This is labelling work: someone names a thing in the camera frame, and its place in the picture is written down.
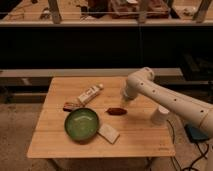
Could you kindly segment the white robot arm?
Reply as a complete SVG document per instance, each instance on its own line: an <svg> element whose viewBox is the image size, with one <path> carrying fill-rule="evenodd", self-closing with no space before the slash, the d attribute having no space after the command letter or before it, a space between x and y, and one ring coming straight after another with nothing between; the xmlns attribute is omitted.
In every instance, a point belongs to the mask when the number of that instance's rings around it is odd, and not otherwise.
<svg viewBox="0 0 213 171"><path fill-rule="evenodd" d="M122 96L125 101L142 94L213 137L213 104L172 91L154 83L155 74L144 67L128 75Z"/></svg>

